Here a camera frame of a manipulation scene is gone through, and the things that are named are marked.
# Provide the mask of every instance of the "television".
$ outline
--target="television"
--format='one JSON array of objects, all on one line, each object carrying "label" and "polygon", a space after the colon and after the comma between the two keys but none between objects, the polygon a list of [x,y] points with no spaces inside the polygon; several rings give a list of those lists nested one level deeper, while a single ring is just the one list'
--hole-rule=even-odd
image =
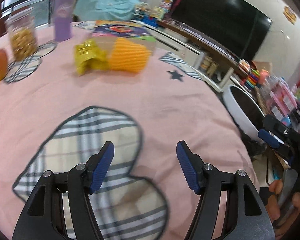
[{"label": "television", "polygon": [[171,18],[211,37],[236,56],[250,61],[272,21],[244,0],[174,0]]}]

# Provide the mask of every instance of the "blue fabric cover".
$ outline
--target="blue fabric cover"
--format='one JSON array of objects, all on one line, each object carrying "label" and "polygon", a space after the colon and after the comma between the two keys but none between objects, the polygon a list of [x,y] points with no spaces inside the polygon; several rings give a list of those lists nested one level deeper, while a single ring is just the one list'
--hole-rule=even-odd
[{"label": "blue fabric cover", "polygon": [[78,0],[74,15],[80,21],[129,21],[139,0]]}]

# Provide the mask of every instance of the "blue gripper pad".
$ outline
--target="blue gripper pad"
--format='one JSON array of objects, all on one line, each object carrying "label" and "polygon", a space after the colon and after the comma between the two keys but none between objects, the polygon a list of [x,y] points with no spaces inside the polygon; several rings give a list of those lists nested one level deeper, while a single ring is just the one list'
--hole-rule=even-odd
[{"label": "blue gripper pad", "polygon": [[101,157],[98,165],[93,170],[92,183],[89,188],[90,194],[93,194],[98,189],[100,189],[101,184],[106,176],[106,173],[109,169],[113,157],[114,157],[114,145],[113,143],[110,142],[108,147],[105,149],[103,156]]},{"label": "blue gripper pad", "polygon": [[260,139],[264,140],[267,144],[270,145],[273,149],[278,149],[280,147],[280,143],[276,138],[274,138],[269,132],[264,129],[261,129],[258,132],[258,136]]},{"label": "blue gripper pad", "polygon": [[193,155],[185,141],[180,141],[177,144],[177,157],[183,171],[188,186],[194,193],[198,194],[200,190],[197,171],[192,165],[189,155]]}]

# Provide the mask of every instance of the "person's fingers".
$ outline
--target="person's fingers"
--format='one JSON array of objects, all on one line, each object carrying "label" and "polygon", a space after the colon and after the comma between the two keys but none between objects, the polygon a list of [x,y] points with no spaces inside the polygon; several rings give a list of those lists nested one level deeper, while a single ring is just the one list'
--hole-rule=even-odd
[{"label": "person's fingers", "polygon": [[280,208],[275,195],[271,195],[268,199],[268,204],[266,205],[266,210],[269,214],[271,222],[277,220],[280,217]]},{"label": "person's fingers", "polygon": [[283,183],[282,179],[277,179],[274,182],[272,182],[269,186],[269,191],[275,193],[276,195],[279,195],[282,191]]},{"label": "person's fingers", "polygon": [[291,214],[290,217],[287,218],[285,223],[279,228],[275,230],[276,236],[281,236],[288,231],[293,222],[296,220],[300,213],[300,193],[295,193],[292,198],[292,203],[296,207],[295,211]]}]

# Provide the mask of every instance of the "purple tumbler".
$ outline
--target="purple tumbler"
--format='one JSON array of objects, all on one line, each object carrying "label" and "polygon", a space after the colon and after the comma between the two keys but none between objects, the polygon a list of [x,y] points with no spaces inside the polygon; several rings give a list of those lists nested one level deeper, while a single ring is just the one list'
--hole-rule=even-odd
[{"label": "purple tumbler", "polygon": [[55,41],[66,41],[71,38],[73,0],[54,0],[53,23]]}]

